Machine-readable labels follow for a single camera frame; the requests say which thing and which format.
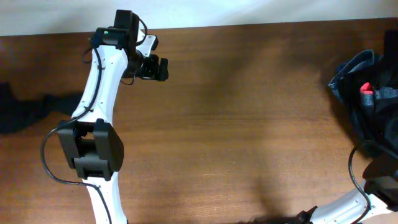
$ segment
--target wooden surface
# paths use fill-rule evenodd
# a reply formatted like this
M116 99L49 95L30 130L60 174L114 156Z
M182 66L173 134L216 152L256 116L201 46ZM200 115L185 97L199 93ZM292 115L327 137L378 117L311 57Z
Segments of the wooden surface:
M120 86L114 128L130 223L233 223L295 215L353 189L352 130L327 83L364 49L382 52L395 19L150 30L165 83ZM90 34L0 38L0 82L22 100L84 89ZM94 223L87 190L51 180L39 145L58 121L0 137L0 223ZM50 168L79 180L57 138ZM369 160L356 156L358 179ZM366 223L397 223L395 214Z

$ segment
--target blue denim fabric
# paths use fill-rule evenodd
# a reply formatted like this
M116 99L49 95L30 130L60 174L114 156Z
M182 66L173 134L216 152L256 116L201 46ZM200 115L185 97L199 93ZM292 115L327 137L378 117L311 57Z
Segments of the blue denim fabric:
M337 67L335 76L331 79L329 83L329 87L333 94L343 102L342 97L338 92L338 81L341 80L343 77L350 75L351 72L356 70L362 70L367 68L371 65L377 63L382 56L378 56L373 52L373 50L364 50L361 53L357 54L353 59L349 62L342 63Z

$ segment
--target robotic arm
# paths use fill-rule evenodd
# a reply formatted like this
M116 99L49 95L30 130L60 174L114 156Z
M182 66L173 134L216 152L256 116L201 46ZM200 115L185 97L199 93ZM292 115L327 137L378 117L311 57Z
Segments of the robotic arm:
M97 224L128 223L122 210L118 187L118 172L123 163L124 148L113 129L113 107L120 81L122 78L133 78L134 81L136 77L165 81L169 77L167 59L162 58L159 64L158 56L151 54L159 42L157 37L147 34L144 23L146 31L141 32L140 21L131 11L117 10L113 27L96 30L91 38L93 59L90 75L81 101L73 113L74 119L64 121L54 129L69 167L76 170L88 188ZM44 145L42 161L53 179L66 182L60 181L48 170ZM366 210L369 210L368 213L359 222L376 215L396 212L397 171L398 163L394 158L387 154L380 156L368 166L363 175L366 183L361 188L370 203L361 192L354 189L328 205L300 212L289 224L349 224L356 222Z
M104 202L96 189L87 186L99 224L127 223L118 187L124 149L113 129L113 106L120 81L122 78L134 81L136 77L165 81L169 76L167 59L162 58L159 65L158 56L150 54L159 42L156 35L148 35L144 23L146 33L141 32L139 21L131 11L117 10L114 26L98 28L93 34L91 44L95 49L90 75L72 118L83 114L88 107L90 111L57 131L69 167L77 171L84 183L99 187L102 193ZM93 138L86 138L90 133Z

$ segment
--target red object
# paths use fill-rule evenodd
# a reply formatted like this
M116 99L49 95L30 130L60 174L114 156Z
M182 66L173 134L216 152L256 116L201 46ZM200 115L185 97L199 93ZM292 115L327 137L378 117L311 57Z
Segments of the red object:
M362 94L373 94L372 86L370 83L365 83L360 89Z

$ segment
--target black joint housing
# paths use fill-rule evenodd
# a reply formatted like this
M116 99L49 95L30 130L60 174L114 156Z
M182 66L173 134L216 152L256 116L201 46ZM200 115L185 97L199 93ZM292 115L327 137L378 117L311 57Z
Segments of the black joint housing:
M159 44L159 39L157 38L156 35L155 35L155 37L156 37L155 42L154 42L154 44L152 45L152 48L151 48L150 50L156 50L157 45Z
M169 78L169 61L162 58L159 64L159 57L151 54L144 59L141 69L138 71L138 77L143 80L157 80L164 82Z
M93 47L112 45L134 57L138 38L139 17L130 10L117 10L113 27L97 28L91 36Z
M398 212L398 161L383 153L375 158L363 172L366 180L364 191L374 194L388 209Z
M89 133L93 138L84 138ZM122 167L123 143L111 124L103 119L95 123L76 122L57 134L69 167L76 169L80 178L103 177L109 181L113 172Z

